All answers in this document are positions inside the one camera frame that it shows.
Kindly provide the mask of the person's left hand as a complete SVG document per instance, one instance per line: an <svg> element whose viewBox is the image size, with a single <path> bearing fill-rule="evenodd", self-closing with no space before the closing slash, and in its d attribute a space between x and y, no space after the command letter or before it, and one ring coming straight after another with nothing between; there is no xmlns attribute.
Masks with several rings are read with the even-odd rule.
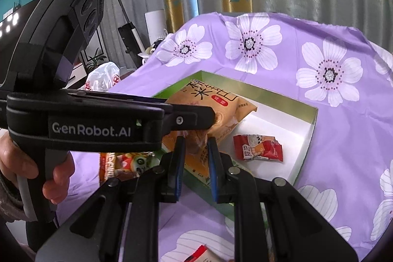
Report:
<svg viewBox="0 0 393 262"><path fill-rule="evenodd" d="M8 131L1 136L1 173L15 186L18 176L34 179L39 173L36 163L13 143ZM64 201L74 173L73 157L68 153L66 160L53 170L53 178L44 183L45 198L56 205Z"/></svg>

